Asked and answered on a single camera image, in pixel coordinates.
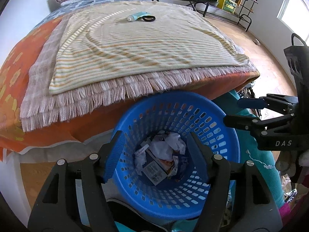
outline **striped towel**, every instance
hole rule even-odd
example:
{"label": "striped towel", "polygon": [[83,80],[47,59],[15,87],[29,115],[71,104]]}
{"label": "striped towel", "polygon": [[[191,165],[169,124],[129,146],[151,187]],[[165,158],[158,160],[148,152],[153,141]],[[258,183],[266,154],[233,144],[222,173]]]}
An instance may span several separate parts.
{"label": "striped towel", "polygon": [[[156,20],[127,21],[140,11]],[[69,19],[49,93],[141,73],[248,64],[246,55],[190,8],[149,1],[109,3]]]}

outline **teal fabric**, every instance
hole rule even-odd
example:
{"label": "teal fabric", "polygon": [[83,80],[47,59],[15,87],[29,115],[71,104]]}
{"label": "teal fabric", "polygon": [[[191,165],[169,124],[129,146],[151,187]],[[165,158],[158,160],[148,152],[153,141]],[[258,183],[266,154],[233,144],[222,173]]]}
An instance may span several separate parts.
{"label": "teal fabric", "polygon": [[135,232],[132,229],[122,225],[121,223],[115,222],[119,232]]}
{"label": "teal fabric", "polygon": [[[216,99],[213,102],[218,105],[227,115],[242,115],[242,116],[254,116],[248,109],[242,109],[237,106],[237,101],[239,96],[235,90],[232,90]],[[275,160],[272,156],[271,151],[260,151],[257,149],[256,140],[250,135],[248,131],[236,130],[239,146],[240,146],[240,163],[244,163],[246,160],[259,160],[266,165],[275,165]],[[279,172],[275,169],[266,169],[264,164],[261,162],[254,161],[255,165],[261,172],[263,178],[265,179],[272,196],[277,204],[278,208],[284,205],[283,190],[281,187]],[[177,221],[173,227],[172,232],[185,231],[192,232],[196,220],[187,221]]]}

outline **orange floral blanket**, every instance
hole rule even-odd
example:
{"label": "orange floral blanket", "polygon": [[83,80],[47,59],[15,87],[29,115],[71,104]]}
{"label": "orange floral blanket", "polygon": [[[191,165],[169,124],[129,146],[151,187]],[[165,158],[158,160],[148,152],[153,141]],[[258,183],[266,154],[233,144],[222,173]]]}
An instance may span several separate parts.
{"label": "orange floral blanket", "polygon": [[[22,131],[20,106],[24,98],[29,69],[37,60],[61,17],[31,31],[12,49],[0,70],[0,160],[6,161],[12,152],[24,154],[34,147],[51,147],[59,142],[80,141],[114,128],[122,114],[136,101],[126,100],[101,106],[91,114],[57,122],[32,132]],[[241,88],[256,79],[259,72],[238,72],[205,78],[184,87],[209,99],[232,89]]]}

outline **blue plastic basket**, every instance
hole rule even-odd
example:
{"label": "blue plastic basket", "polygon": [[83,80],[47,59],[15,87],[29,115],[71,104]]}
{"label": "blue plastic basket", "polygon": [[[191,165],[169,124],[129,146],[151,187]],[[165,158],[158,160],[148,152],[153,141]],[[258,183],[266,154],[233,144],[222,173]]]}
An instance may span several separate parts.
{"label": "blue plastic basket", "polygon": [[165,220],[190,219],[200,215],[209,185],[205,184],[189,158],[186,173],[178,183],[164,179],[157,186],[134,167],[133,153],[148,134],[159,130],[177,132],[186,141],[195,132],[214,154],[239,162],[240,151],[234,129],[223,124],[225,113],[196,93],[172,91],[144,98],[129,109],[115,132],[125,133],[126,143],[115,169],[114,181],[136,210]]}

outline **yellow crate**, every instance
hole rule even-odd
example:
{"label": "yellow crate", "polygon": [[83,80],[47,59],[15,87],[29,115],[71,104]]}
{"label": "yellow crate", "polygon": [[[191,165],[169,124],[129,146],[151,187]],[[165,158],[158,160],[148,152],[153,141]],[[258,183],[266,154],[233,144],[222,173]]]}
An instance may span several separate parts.
{"label": "yellow crate", "polygon": [[223,9],[231,14],[234,14],[237,3],[232,0],[218,0],[217,8]]}

